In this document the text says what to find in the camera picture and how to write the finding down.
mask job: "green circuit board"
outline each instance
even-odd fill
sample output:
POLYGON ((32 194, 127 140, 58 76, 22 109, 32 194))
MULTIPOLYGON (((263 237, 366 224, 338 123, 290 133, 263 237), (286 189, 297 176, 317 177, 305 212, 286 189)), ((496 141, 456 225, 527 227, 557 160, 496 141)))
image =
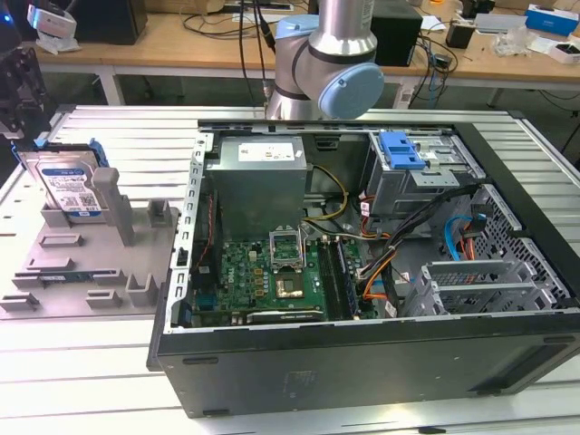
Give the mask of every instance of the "green circuit board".
MULTIPOLYGON (((316 242, 308 241, 305 267, 295 272, 288 267, 274 273, 270 242, 229 242, 224 245, 218 311, 315 310, 325 313, 324 287, 320 279, 316 242)), ((360 265, 358 246, 344 243, 344 254, 352 272, 360 265)), ((293 258, 296 244, 276 242, 275 258, 293 258)))

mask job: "open computer tower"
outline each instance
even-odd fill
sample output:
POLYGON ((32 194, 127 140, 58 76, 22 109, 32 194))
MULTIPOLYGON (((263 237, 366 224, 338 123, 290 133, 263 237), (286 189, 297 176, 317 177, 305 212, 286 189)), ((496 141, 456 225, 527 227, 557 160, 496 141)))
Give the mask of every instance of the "open computer tower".
POLYGON ((151 351, 191 418, 512 394, 577 254, 472 124, 200 121, 151 351))

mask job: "white container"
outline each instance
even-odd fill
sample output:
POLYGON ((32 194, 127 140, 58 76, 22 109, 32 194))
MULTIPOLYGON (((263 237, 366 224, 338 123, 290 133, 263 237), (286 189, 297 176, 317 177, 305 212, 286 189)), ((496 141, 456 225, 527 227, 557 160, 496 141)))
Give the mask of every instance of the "white container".
POLYGON ((557 43, 547 55, 560 63, 580 63, 580 48, 574 43, 557 43))

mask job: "blue box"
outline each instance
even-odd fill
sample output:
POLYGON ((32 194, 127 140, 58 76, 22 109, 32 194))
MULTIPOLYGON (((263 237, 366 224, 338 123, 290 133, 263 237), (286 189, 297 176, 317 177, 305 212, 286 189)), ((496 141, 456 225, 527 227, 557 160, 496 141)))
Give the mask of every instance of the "blue box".
POLYGON ((530 5, 526 11, 528 29, 543 30, 552 34, 568 36, 578 26, 578 14, 558 9, 530 5))

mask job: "motherboard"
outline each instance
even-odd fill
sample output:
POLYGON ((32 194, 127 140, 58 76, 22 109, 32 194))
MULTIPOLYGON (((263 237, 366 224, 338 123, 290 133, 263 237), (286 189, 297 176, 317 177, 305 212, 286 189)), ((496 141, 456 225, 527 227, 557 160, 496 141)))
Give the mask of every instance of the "motherboard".
POLYGON ((210 319, 236 325, 352 318, 357 310, 352 278, 362 261, 356 242, 303 243, 281 236, 224 244, 220 285, 215 292, 196 294, 204 324, 210 319))

